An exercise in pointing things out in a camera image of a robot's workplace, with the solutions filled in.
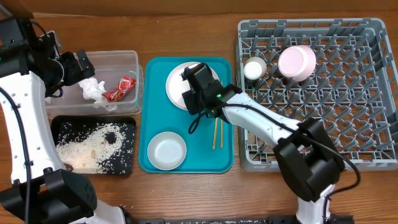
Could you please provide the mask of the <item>small pink bowl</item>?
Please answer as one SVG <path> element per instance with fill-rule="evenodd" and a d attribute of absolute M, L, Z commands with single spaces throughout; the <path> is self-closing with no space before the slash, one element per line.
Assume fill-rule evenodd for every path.
<path fill-rule="evenodd" d="M 315 70 L 317 64 L 315 52 L 306 45 L 286 48 L 278 59 L 279 72 L 285 78 L 296 82 L 306 80 Z"/>

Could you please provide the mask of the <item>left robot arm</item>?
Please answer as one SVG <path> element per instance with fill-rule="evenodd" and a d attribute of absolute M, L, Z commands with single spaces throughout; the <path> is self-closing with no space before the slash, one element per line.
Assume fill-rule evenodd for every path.
<path fill-rule="evenodd" d="M 95 73 L 85 51 L 60 54 L 54 32 L 38 23 L 1 21 L 1 106 L 12 152 L 12 185 L 1 205 L 26 223 L 131 223 L 121 207 L 97 198 L 90 180 L 61 161 L 45 99 Z"/>

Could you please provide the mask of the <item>cream ceramic cup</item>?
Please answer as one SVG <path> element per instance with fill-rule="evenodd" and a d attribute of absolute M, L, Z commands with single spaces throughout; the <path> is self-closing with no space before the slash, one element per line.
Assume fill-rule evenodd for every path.
<path fill-rule="evenodd" d="M 260 57 L 251 57 L 246 61 L 243 71 L 248 80 L 257 80 L 266 74 L 266 61 Z"/>

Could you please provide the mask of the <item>grey bowl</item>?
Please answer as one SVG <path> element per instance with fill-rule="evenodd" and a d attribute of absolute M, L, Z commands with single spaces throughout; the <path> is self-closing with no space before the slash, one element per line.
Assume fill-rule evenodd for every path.
<path fill-rule="evenodd" d="M 187 155 L 185 141 L 177 133 L 162 132 L 154 136 L 147 147 L 150 163 L 159 170 L 173 170 Z"/>

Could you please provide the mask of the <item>large white plate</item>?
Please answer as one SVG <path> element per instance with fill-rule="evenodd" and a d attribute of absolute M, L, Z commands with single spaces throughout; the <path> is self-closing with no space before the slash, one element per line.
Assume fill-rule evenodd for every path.
<path fill-rule="evenodd" d="M 183 81 L 182 73 L 189 65 L 199 62 L 185 62 L 176 66 L 168 75 L 165 89 L 169 100 L 178 108 L 187 111 L 182 93 L 190 90 L 188 80 Z"/>

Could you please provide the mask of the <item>white napkin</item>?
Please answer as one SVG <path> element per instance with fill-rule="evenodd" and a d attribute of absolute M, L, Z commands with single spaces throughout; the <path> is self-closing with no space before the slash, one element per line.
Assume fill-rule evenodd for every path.
<path fill-rule="evenodd" d="M 105 81 L 98 82 L 96 78 L 90 77 L 78 82 L 79 86 L 83 90 L 83 98 L 85 100 L 94 100 L 95 108 L 98 108 L 98 104 L 105 108 L 106 111 L 115 111 L 116 105 L 106 105 L 108 100 L 103 96 L 106 92 L 104 88 Z"/>

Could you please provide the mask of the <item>red foil snack wrapper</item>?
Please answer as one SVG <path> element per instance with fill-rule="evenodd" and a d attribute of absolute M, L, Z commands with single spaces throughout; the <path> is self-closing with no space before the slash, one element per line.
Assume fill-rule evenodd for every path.
<path fill-rule="evenodd" d="M 136 85 L 136 80 L 123 76 L 114 90 L 106 91 L 102 94 L 109 103 L 119 101 L 131 88 Z"/>

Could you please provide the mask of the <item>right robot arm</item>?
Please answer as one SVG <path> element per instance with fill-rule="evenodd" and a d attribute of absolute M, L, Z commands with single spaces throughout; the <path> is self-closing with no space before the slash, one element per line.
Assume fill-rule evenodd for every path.
<path fill-rule="evenodd" d="M 249 131 L 272 148 L 285 183 L 298 197 L 295 223 L 330 222 L 329 199 L 345 163 L 321 122 L 291 119 L 263 107 L 236 85 L 224 86 L 205 63 L 184 68 L 180 77 L 188 83 L 182 94 L 187 110 L 197 116 L 190 134 L 203 116 Z"/>

